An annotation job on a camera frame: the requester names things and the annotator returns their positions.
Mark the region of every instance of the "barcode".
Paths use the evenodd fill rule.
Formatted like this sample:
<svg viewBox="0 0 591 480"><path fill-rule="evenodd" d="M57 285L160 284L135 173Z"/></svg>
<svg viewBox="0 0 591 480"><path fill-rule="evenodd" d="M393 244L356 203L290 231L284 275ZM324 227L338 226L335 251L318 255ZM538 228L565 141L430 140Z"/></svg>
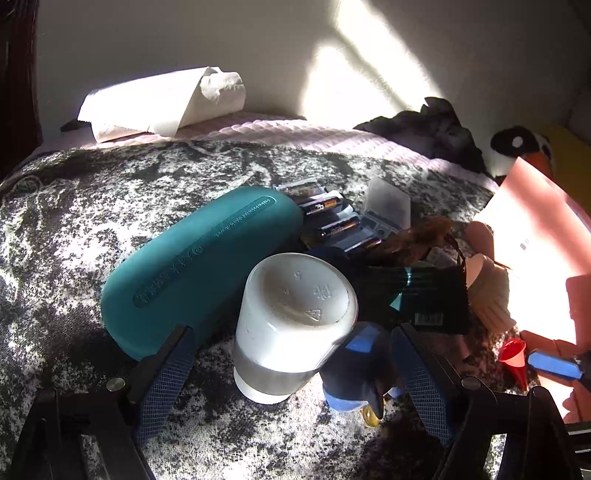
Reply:
<svg viewBox="0 0 591 480"><path fill-rule="evenodd" d="M415 325L443 325L443 314L442 313L415 313L414 314Z"/></svg>

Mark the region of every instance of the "dark curtain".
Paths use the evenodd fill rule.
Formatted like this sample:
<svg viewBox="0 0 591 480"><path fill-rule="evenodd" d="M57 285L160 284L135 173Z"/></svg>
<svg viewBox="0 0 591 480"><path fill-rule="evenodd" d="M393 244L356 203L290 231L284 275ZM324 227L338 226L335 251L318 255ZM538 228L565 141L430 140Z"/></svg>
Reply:
<svg viewBox="0 0 591 480"><path fill-rule="evenodd" d="M41 144L35 85L38 0L0 0L0 179Z"/></svg>

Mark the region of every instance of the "white plastic cup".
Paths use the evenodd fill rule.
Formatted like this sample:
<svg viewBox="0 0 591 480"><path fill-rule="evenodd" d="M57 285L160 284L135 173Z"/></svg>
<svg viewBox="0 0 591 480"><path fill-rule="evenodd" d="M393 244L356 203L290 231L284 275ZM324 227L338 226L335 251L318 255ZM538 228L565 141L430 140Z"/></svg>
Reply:
<svg viewBox="0 0 591 480"><path fill-rule="evenodd" d="M284 253L246 280L236 327L234 379L257 403L299 390L347 337L357 319L355 291L332 265Z"/></svg>

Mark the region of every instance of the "paper towel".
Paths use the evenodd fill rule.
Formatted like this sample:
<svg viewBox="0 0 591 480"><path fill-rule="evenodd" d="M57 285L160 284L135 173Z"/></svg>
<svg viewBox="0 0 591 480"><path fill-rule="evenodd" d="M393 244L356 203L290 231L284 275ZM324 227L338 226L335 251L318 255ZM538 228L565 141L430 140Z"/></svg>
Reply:
<svg viewBox="0 0 591 480"><path fill-rule="evenodd" d="M93 90L78 120L92 124L99 143L140 132L173 137L186 125L242 110L245 98L236 72L178 70Z"/></svg>

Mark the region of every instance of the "gray blanket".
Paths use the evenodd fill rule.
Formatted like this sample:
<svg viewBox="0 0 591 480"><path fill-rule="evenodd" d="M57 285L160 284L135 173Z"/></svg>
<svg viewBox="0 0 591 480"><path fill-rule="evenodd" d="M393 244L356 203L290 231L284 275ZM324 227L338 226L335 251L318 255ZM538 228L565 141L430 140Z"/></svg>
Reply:
<svg viewBox="0 0 591 480"><path fill-rule="evenodd" d="M100 292L142 244L242 185L325 178L360 207L370 177L413 201L413 218L467 222L492 193L421 167L256 144L168 142L44 154L0 186L0 478L35 391L104 388L135 362L100 319ZM231 329L202 348L163 432L145 455L161 479L430 478L442 454L406 398L380 427L331 411L315 377L275 406L232 378ZM502 385L483 348L479 370ZM101 477L100 466L93 473Z"/></svg>

